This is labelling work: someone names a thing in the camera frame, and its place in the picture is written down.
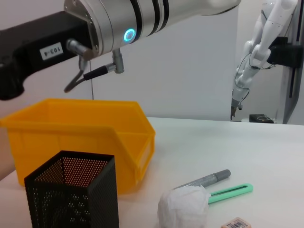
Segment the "label sticker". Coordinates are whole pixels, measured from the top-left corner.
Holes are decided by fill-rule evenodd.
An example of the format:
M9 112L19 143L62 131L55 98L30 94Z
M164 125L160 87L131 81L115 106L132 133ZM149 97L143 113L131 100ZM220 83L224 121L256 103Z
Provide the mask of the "label sticker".
M41 57L43 60L53 58L63 54L61 43L56 43L51 46L40 49Z
M233 223L229 223L227 226L229 228L245 228L248 225L245 222L238 219L238 220L234 221Z

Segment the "gray marker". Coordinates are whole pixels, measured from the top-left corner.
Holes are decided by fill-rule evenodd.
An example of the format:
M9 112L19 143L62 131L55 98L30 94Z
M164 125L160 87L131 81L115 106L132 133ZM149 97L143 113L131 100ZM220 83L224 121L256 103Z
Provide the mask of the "gray marker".
M230 170L223 170L221 172L217 172L217 173L211 174L207 177L203 177L203 178L200 178L198 180L194 180L190 183L181 185L181 186L179 186L177 188L174 188L174 189L179 189L179 188L187 187L187 186L198 186L198 187L203 186L205 188L207 186L210 186L212 184L215 184L219 181L222 181L222 180L230 177L230 175L231 175Z

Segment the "black robot arm segment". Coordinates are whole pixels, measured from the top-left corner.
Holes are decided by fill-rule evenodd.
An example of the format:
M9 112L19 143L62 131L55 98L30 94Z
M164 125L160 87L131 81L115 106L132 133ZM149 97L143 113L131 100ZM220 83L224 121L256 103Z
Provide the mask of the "black robot arm segment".
M92 48L87 22L66 12L0 31L0 100L20 96L31 74L76 56L66 48L70 38Z

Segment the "white wall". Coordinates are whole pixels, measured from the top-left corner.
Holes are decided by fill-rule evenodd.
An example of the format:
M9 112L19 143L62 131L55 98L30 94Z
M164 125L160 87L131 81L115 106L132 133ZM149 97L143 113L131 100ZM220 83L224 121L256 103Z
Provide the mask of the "white wall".
M0 30L37 19L63 9L63 0L1 0ZM22 96L0 101L0 118L48 97L92 99L91 83L83 83L69 94L64 87L78 72L78 59L73 58L27 78ZM13 169L6 130L0 129L0 179Z
M237 10L196 16L123 47L125 73L94 79L94 98L136 100L153 117L229 120ZM93 60L92 69L111 59Z
M261 12L263 0L242 0L238 11L236 66L240 63L243 47L251 40L256 20ZM250 95L237 110L236 118L242 120L249 114L266 114L275 118L279 106L283 67L261 70L254 78Z

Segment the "black cable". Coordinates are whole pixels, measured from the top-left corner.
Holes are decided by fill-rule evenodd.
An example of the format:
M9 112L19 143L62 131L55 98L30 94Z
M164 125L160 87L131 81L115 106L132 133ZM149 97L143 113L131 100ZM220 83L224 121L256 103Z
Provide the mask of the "black cable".
M73 78L73 80L66 86L65 93L70 92L72 89L74 89L77 85L84 82L85 80L82 78L79 80L79 78L84 74L83 70L80 70L79 73Z
M246 55L244 58L243 58L243 60L242 60L242 62L241 62L241 64L240 64L240 66L239 66L239 68L238 68L238 70L237 70L237 74L236 74L236 76L235 76L235 78L234 78L234 84L238 87L238 88L240 88L240 89L247 89L248 90L248 93L247 93L247 95L241 100L241 102L239 103L239 104L242 104L242 102L248 97L248 95L249 95L249 93L250 93L250 89L249 88L242 88L242 87L239 87L238 85L237 85L237 83L236 83L236 79L237 79L237 76L238 76L238 72L239 72L239 69L241 68L241 66L242 66L242 64L243 64L243 62L244 62L244 60L247 58L247 56L249 56L251 53L249 53L248 55Z
M289 31L289 28L290 28L291 22L293 21L294 14L295 14L295 11L292 13L291 20L290 20L290 22L289 22L289 25L288 25L288 28L287 28L287 31L286 31L286 33L285 33L285 36L284 36L284 37L286 37L286 35L287 35L288 31Z
M250 59L251 59L251 53L249 53L248 55L250 55L250 57L249 57L249 65L251 66L251 64L250 64ZM259 67L257 67L257 66L251 66L252 68L254 68L254 69L257 69L257 70L269 70L269 69L271 69L271 68L274 68L275 67L275 65L270 65L269 67L267 67L267 68L259 68Z
M91 80L93 78L105 75L107 73L109 73L108 68L106 67L106 65L104 65L104 66L101 66L101 67L87 73L87 74L84 74L84 80L88 81L88 80Z

